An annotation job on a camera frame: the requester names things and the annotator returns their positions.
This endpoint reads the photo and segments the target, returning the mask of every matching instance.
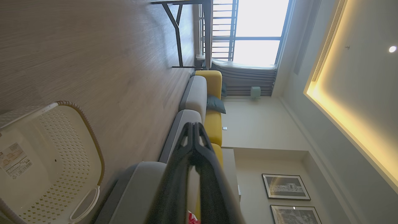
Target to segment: barcode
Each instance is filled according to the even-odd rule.
[[[32,162],[28,162],[25,166],[23,166],[20,170],[18,170],[18,174],[21,175],[25,170],[27,170],[30,166],[32,166]]]

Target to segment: window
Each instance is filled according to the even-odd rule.
[[[258,66],[277,63],[289,0],[213,3],[213,58]]]

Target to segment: basket handle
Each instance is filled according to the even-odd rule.
[[[87,194],[83,197],[83,199],[79,202],[79,204],[76,206],[76,208],[73,210],[72,214],[69,217],[69,223],[70,224],[74,224],[79,222],[80,220],[82,220],[85,216],[88,215],[89,212],[91,212],[91,210],[94,208],[95,204],[97,203],[98,197],[100,195],[100,187],[97,185],[94,188],[90,189]],[[83,203],[83,201],[86,199],[86,197],[92,192],[92,191],[96,191],[96,194],[90,204],[90,206],[88,206],[88,208],[81,214],[79,215],[77,218],[72,219],[73,215],[75,214],[75,212],[77,211],[77,209],[80,207],[80,205]]]

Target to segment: product label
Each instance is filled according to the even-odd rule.
[[[12,179],[17,179],[33,165],[18,143],[0,151],[0,168]]]

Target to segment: sofa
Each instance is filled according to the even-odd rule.
[[[221,114],[206,110],[209,94],[221,99],[222,75],[219,71],[191,74],[158,162],[141,162],[128,168],[117,181],[95,224],[144,223],[166,164],[185,123],[200,122],[222,167]],[[187,209],[200,219],[199,174],[189,172]]]

